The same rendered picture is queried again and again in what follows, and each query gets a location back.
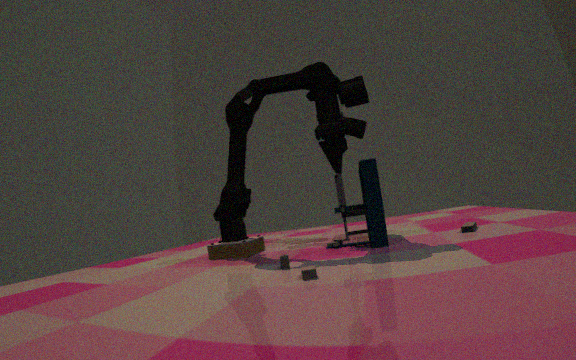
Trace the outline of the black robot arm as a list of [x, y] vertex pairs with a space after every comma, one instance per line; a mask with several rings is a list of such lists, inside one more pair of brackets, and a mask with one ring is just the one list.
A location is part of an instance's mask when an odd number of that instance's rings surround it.
[[[247, 87], [237, 92], [226, 105], [226, 121], [230, 130], [228, 177], [219, 206], [213, 216], [220, 221], [221, 242], [238, 242], [247, 237], [246, 210], [251, 203], [251, 189], [244, 184], [246, 139], [254, 114], [260, 108], [263, 98], [272, 93], [296, 90], [309, 90], [306, 97], [315, 101], [316, 113], [341, 105], [355, 107], [369, 102], [362, 76], [340, 81], [324, 62], [305, 66], [300, 72], [293, 72], [264, 79], [253, 79]], [[252, 96], [253, 95], [253, 96]], [[244, 101], [252, 96], [251, 102]], [[340, 115], [346, 135], [362, 139], [366, 130], [363, 120], [346, 118]]]

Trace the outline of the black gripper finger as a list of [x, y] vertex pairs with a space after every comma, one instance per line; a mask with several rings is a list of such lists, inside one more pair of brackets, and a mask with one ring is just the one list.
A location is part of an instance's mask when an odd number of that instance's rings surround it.
[[341, 167], [342, 167], [342, 154], [345, 152], [345, 150], [347, 150], [347, 147], [341, 147], [340, 148], [340, 174], [341, 174]]
[[340, 172], [340, 148], [345, 143], [345, 138], [320, 141], [319, 144], [328, 158], [336, 173]]

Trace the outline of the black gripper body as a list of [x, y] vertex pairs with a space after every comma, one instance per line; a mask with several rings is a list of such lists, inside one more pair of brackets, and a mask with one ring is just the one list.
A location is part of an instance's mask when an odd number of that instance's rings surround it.
[[339, 122], [340, 115], [339, 108], [327, 108], [317, 112], [319, 121], [319, 125], [315, 129], [317, 140], [320, 140], [320, 137], [325, 140], [334, 140], [345, 136], [344, 125]]

